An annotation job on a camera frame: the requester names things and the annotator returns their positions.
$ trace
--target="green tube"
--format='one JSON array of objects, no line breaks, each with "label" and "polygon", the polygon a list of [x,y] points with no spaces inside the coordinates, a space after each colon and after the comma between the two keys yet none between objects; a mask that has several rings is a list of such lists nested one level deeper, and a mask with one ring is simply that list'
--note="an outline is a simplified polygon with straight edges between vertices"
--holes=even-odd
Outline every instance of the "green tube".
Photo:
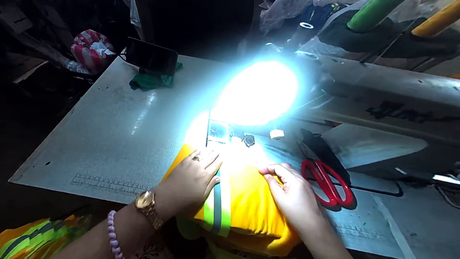
[{"label": "green tube", "polygon": [[404,0],[370,0],[346,24],[355,32],[367,32],[375,28]]}]

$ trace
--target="purple beaded bracelet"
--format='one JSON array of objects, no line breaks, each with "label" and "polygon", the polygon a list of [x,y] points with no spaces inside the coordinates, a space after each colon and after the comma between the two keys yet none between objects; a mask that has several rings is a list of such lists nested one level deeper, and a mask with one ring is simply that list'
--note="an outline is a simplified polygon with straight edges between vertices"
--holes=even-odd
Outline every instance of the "purple beaded bracelet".
[{"label": "purple beaded bracelet", "polygon": [[115,255],[115,259],[125,259],[123,257],[123,252],[121,251],[121,248],[118,246],[118,241],[116,239],[114,226],[115,213],[116,211],[111,211],[107,216],[107,225],[109,225],[107,229],[109,230],[110,247],[112,248],[112,253]]}]

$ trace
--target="gold watch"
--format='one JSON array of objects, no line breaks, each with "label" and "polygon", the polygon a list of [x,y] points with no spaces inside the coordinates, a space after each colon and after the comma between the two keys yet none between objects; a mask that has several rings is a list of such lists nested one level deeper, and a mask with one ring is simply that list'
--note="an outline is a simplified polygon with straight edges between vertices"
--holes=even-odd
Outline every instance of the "gold watch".
[{"label": "gold watch", "polygon": [[163,220],[156,214],[155,211],[155,193],[152,191],[144,191],[136,198],[136,209],[144,214],[155,230],[158,230],[163,225]]}]

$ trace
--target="lamp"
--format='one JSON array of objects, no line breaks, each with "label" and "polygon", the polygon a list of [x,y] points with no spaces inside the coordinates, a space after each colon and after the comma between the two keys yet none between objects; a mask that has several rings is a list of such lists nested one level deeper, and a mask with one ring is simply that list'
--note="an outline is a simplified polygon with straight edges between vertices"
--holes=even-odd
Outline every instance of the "lamp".
[{"label": "lamp", "polygon": [[283,63],[257,62],[229,82],[211,111],[211,119],[265,125],[289,109],[298,88],[295,74]]}]

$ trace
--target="gray reflective stripe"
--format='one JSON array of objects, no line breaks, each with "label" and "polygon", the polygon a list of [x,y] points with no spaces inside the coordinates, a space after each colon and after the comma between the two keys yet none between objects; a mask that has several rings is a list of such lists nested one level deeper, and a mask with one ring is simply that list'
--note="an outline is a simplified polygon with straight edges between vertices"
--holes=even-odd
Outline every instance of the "gray reflective stripe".
[{"label": "gray reflective stripe", "polygon": [[214,186],[214,222],[211,228],[211,233],[218,234],[220,231],[220,225],[222,223],[222,202],[220,197],[220,183]]}]

